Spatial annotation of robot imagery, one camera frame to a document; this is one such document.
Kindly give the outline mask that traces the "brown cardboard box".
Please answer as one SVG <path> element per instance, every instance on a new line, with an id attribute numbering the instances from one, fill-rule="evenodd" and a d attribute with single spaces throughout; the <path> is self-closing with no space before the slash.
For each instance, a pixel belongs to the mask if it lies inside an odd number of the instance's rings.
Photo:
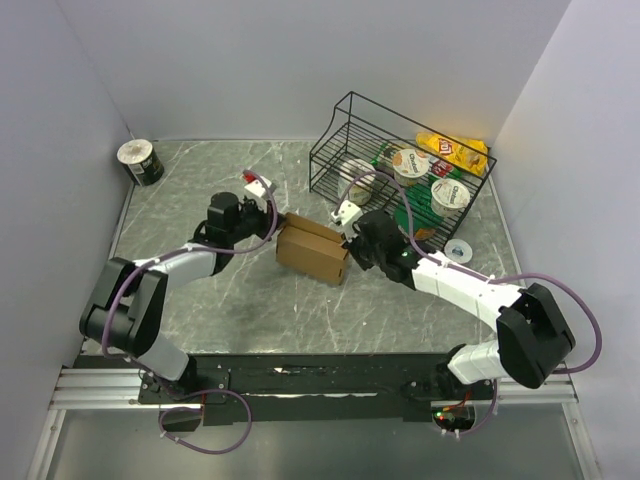
<path id="1" fill-rule="evenodd" d="M 347 270 L 348 256 L 338 232 L 294 213 L 285 215 L 276 243 L 276 261 L 282 266 L 339 286 Z"/>

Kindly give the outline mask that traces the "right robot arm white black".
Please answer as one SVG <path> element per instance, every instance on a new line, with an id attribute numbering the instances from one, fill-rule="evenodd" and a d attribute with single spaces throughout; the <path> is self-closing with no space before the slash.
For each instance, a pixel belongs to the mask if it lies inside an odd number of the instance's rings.
<path id="1" fill-rule="evenodd" d="M 345 203 L 332 219 L 362 269 L 376 267 L 390 281 L 443 299 L 495 332 L 493 341 L 464 344 L 447 354 L 437 374 L 444 396 L 456 399 L 476 382 L 503 378 L 537 389 L 573 350 L 575 338 L 546 287 L 497 284 L 441 252 L 412 245 L 381 210 L 364 213 Z"/>

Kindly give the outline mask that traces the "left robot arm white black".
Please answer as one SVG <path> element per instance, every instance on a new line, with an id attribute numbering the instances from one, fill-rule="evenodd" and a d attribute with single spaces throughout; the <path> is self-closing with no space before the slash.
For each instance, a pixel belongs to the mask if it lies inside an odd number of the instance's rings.
<path id="1" fill-rule="evenodd" d="M 207 217 L 181 248 L 146 260 L 109 259 L 79 320 L 80 333 L 101 345 L 107 358 L 123 358 L 153 375 L 174 401 L 206 388 L 197 360 L 161 333 L 167 294 L 222 272 L 250 237 L 262 243 L 284 226 L 273 200 L 259 204 L 230 192 L 211 197 Z"/>

